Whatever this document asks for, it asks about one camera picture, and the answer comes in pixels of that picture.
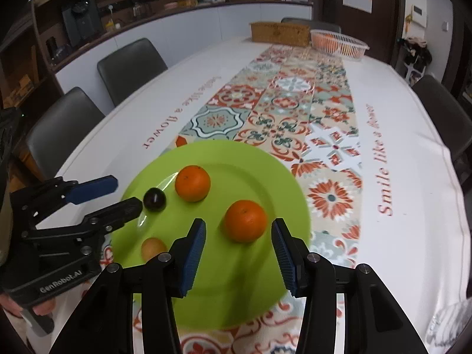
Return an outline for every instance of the wooden shelf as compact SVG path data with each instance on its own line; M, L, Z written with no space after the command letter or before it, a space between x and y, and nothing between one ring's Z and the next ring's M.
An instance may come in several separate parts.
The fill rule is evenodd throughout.
M11 32L16 34L16 38L10 37L11 42L0 53L3 70L3 78L1 79L3 98L6 98L18 86L18 82L25 74L33 82L39 81L48 74L46 64L39 53L34 27L30 26L26 30L21 28L24 29L24 26L19 26L16 31ZM36 70L38 73L37 80L35 79Z
M42 84L44 84L44 82L46 82L47 79L48 79L47 77L44 77L41 80L39 80L39 82L35 86L33 86L33 88L25 96L23 96L20 99L20 101L16 102L15 105L13 106L20 107L36 91L36 89L38 89Z
M12 44L13 41L20 37L20 35L22 35L29 28L32 28L31 14L27 14L26 16L15 21L10 30L6 33L5 39L0 44L0 52L8 48L8 46Z

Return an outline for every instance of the white plastic basket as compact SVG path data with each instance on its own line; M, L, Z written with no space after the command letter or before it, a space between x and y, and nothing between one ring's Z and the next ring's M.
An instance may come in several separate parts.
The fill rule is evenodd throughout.
M312 46L330 55L340 55L352 60L360 60L369 46L354 37L331 32L330 30L310 30Z

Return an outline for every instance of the floral tile pattern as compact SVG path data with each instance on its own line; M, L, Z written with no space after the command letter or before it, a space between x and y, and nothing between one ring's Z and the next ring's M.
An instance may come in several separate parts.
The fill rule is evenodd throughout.
M249 85L255 89L266 89L277 74L278 70L275 72L254 72L254 70L246 67L235 75L228 84Z
M312 97L308 94L283 89L266 89L254 110L256 112L286 115L306 121L311 107Z
M298 76L286 77L284 74L278 74L269 85L272 89L284 89L285 91L303 92L312 94L315 85L314 79L302 78Z
M204 139L244 142L272 154L299 183L311 215L309 249L355 267L361 233L362 164L355 108L340 58L272 45L224 85L168 148ZM113 259L104 251L105 264ZM263 315L228 330L179 330L184 354L294 354L304 299L289 293ZM337 300L344 328L344 298ZM134 303L135 347L142 347Z
M313 94L313 103L322 104L327 100L343 104L354 110L353 98L348 89L318 81Z
M313 61L300 60L298 58L289 58L280 68L279 76L303 77L305 79L316 79L318 68Z
M180 133L200 139L232 140L249 113L247 109L204 105Z
M252 111L234 141L244 142L280 158L301 154L308 123L296 118Z
M321 129L312 127L305 142L308 150L304 152L305 159L322 161L332 170L353 169L360 171L359 136L343 132L340 128Z
M253 88L249 85L225 85L213 98L208 101L208 105L230 106L245 109L252 109L259 101L264 89Z
M322 129L338 127L346 133L357 133L357 121L354 108L342 103L325 100L322 104L313 103L310 111L310 123Z

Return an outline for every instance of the wicker basket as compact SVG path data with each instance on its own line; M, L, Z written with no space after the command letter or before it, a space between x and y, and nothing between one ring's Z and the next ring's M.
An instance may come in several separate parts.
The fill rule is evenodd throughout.
M252 22L251 34L254 42L306 47L310 43L310 28L288 22Z
M354 37L329 30L310 30L312 46L330 55L340 55L352 60L360 60L369 46Z

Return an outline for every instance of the screw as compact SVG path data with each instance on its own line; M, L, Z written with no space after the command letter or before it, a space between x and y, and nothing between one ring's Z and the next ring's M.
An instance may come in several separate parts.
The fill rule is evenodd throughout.
M361 263L357 267L359 268L360 272L364 274L369 274L372 271L372 268L366 263Z
M108 273L114 273L118 271L118 269L119 269L119 264L117 264L116 262L113 262L107 266Z
M306 256L306 259L308 259L308 261L310 262L319 262L319 260L321 260L322 258L319 256L319 254L316 254L316 253L308 253L308 255Z
M81 252L83 255L89 255L89 254L91 254L91 247L88 246L88 245L82 246L82 247L80 248L80 252Z
M161 253L157 256L157 259L161 262L169 262L172 256L169 253Z

